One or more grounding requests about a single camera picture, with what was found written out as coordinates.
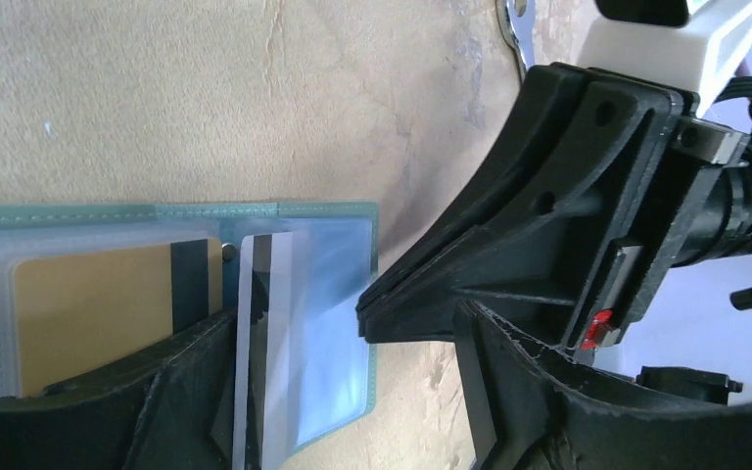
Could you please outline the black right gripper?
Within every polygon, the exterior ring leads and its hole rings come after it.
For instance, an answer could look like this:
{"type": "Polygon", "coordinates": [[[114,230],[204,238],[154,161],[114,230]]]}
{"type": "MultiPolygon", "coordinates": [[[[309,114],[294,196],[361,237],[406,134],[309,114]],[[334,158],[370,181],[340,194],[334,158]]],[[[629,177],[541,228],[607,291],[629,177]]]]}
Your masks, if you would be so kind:
{"type": "MultiPolygon", "coordinates": [[[[745,98],[752,87],[727,87],[720,101],[745,98]]],[[[592,350],[622,339],[640,320],[672,267],[752,255],[752,130],[736,135],[708,121],[680,123],[648,186],[630,232],[611,239],[593,283],[594,301],[569,345],[592,350]]],[[[752,287],[729,296],[752,311],[752,287]]]]}

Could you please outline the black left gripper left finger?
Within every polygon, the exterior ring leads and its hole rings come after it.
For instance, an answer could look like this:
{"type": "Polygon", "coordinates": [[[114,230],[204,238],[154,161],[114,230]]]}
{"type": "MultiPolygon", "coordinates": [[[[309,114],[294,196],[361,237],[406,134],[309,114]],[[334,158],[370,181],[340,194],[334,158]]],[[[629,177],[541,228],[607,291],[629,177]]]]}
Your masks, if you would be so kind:
{"type": "Polygon", "coordinates": [[[228,469],[236,314],[35,398],[0,398],[0,469],[228,469]]]}

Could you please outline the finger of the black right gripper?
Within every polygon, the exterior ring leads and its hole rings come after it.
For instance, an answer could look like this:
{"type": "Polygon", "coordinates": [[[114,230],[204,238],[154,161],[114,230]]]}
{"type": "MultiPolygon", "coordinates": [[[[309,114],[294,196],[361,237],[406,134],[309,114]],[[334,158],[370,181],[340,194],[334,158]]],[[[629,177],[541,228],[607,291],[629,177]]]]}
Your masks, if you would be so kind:
{"type": "Polygon", "coordinates": [[[451,244],[478,232],[545,170],[595,79],[592,70],[564,64],[532,68],[487,157],[467,185],[423,237],[383,273],[385,279],[531,279],[590,273],[596,258],[572,249],[570,234],[556,233],[513,244],[479,241],[451,244]]]}
{"type": "Polygon", "coordinates": [[[479,241],[546,240],[570,234],[572,249],[597,260],[580,277],[531,279],[385,279],[357,306],[360,335],[371,344],[445,340],[459,301],[487,306],[551,345],[566,343],[587,305],[611,239],[630,232],[675,122],[680,92],[635,80],[596,77],[545,170],[493,220],[451,248],[479,241]]]}

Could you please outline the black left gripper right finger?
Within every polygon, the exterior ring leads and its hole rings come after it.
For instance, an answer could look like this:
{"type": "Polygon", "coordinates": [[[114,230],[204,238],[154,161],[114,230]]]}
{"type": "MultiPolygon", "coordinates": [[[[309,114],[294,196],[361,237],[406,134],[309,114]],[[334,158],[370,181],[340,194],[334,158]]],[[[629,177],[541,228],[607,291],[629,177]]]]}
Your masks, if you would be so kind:
{"type": "Polygon", "coordinates": [[[453,332],[478,469],[752,469],[752,402],[644,388],[476,302],[457,305],[453,332]]]}

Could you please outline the white striped credit card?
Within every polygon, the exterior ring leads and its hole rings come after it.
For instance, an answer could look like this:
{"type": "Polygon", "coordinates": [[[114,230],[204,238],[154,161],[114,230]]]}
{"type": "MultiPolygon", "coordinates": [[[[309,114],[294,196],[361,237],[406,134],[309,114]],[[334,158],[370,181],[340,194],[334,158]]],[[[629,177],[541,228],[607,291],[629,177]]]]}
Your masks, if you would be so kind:
{"type": "Polygon", "coordinates": [[[239,250],[234,469],[279,469],[290,456],[293,232],[247,236],[239,250]]]}

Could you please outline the teal card holder wallet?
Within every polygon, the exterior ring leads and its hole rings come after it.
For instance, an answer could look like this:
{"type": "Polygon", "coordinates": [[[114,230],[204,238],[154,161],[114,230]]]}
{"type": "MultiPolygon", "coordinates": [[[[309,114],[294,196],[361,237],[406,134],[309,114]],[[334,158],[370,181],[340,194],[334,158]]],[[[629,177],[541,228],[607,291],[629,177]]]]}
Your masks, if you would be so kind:
{"type": "Polygon", "coordinates": [[[0,205],[0,469],[275,469],[368,414],[373,203],[0,205]]]}

